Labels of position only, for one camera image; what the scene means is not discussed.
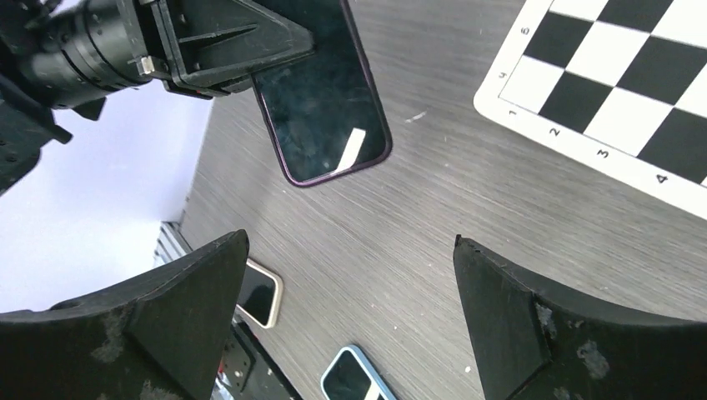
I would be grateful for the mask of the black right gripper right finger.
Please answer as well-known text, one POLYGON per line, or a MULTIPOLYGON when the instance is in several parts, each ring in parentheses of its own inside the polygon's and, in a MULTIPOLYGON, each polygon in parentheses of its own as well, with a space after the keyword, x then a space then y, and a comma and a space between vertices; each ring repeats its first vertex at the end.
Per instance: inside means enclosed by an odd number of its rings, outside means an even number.
POLYGON ((454 271, 487 399, 703 399, 704 322, 565 286, 457 236, 454 271))

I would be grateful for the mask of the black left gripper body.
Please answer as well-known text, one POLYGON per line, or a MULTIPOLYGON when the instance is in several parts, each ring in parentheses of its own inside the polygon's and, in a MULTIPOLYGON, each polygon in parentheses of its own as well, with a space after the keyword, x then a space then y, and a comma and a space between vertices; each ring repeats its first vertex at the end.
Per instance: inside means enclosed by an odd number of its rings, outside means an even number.
POLYGON ((53 109, 102 108, 104 99, 152 80, 171 93, 220 96, 211 45, 216 1, 16 3, 16 78, 53 109))

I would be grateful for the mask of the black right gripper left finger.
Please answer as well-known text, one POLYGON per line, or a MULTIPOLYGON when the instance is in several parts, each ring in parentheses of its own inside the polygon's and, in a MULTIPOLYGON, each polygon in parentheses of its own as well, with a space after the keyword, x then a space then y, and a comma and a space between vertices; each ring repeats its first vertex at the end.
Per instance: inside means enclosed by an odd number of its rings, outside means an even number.
POLYGON ((4 399, 207 399, 249 252, 244 230, 48 310, 1 316, 4 399))

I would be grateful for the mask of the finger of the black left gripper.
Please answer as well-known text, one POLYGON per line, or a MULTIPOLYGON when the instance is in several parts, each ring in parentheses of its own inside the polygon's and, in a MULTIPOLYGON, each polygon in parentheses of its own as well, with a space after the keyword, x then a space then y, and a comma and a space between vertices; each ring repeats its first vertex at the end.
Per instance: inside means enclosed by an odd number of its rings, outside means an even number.
POLYGON ((161 1, 171 81, 187 92, 242 92, 257 72, 313 53, 312 33, 254 1, 161 1))

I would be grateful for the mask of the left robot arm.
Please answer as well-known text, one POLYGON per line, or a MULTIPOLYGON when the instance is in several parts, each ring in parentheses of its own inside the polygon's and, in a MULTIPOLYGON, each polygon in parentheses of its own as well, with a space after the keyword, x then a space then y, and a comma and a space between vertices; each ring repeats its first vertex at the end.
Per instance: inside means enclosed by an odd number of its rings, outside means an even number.
POLYGON ((253 74, 313 52, 305 27, 253 1, 1 4, 1 188, 72 134, 53 112, 99 119, 109 95, 159 80, 170 93, 240 93, 253 74))

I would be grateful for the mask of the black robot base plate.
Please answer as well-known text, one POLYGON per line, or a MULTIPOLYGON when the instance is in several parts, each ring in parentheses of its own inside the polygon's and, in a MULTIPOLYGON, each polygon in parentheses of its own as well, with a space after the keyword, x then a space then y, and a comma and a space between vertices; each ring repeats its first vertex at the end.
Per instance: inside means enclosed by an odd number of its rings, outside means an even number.
POLYGON ((234 322, 230 328, 211 398, 302 399, 245 322, 234 322))

